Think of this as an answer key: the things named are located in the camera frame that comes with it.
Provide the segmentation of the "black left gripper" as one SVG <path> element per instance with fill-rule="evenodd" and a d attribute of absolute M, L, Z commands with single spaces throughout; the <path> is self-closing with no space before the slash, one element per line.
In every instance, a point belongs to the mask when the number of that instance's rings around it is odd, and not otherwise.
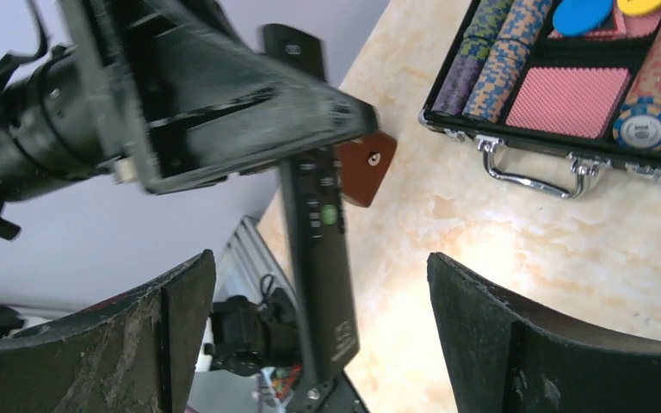
<path fill-rule="evenodd" d="M 145 117 L 107 1 L 61 1 L 85 100 L 113 172 L 150 194 L 205 186 L 377 129 L 374 108 L 210 28 L 177 1 L 147 3 Z"/>

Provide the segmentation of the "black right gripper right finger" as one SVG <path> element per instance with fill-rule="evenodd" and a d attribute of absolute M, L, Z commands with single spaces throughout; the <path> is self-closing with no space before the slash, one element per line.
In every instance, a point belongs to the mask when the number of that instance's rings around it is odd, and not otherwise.
<path fill-rule="evenodd" d="M 460 412 L 661 412 L 661 341 L 570 317 L 440 252 L 427 279 Z"/>

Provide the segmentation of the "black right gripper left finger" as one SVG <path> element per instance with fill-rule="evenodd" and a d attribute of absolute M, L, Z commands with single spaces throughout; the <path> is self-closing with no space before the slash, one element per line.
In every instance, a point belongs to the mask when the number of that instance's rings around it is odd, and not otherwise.
<path fill-rule="evenodd" d="M 182 412 L 216 280 L 205 250 L 157 278 L 0 339 L 0 412 Z"/>

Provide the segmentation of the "black remote with buttons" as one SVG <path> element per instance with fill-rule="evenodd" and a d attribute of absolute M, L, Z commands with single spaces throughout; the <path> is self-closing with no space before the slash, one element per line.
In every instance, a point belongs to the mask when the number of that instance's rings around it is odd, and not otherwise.
<path fill-rule="evenodd" d="M 312 387 L 341 375 L 360 347 L 339 169 L 331 145 L 279 164 L 301 364 Z"/>

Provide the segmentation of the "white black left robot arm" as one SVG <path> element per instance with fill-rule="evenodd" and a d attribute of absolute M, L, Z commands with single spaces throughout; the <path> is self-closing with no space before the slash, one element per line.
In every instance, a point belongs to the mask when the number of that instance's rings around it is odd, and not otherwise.
<path fill-rule="evenodd" d="M 375 132 L 374 107 L 247 47 L 215 1 L 63 1 L 73 43 L 0 60 L 1 215 L 129 162 L 150 194 L 206 188 Z"/>

